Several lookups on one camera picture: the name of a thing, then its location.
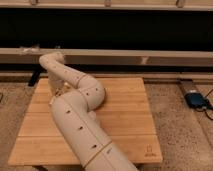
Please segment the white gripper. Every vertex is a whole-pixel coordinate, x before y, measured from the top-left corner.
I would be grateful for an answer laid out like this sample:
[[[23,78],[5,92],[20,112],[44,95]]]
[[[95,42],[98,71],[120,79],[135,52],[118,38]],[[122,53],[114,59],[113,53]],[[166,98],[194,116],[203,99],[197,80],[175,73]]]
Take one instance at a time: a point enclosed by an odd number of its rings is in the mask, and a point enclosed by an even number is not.
[[[60,79],[59,77],[57,77],[55,74],[50,73],[48,75],[48,79],[49,79],[49,85],[50,85],[51,91],[53,93],[56,93],[58,90],[61,90],[63,88],[64,81]]]

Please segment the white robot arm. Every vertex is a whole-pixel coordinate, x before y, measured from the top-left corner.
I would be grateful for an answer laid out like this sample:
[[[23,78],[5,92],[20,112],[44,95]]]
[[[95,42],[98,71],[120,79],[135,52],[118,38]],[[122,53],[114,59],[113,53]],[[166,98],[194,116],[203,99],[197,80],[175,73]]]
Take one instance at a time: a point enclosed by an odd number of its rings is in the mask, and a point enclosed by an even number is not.
[[[103,85],[93,76],[64,65],[61,52],[42,55],[54,96],[54,122],[85,171],[138,171],[96,121],[94,110],[105,99]]]

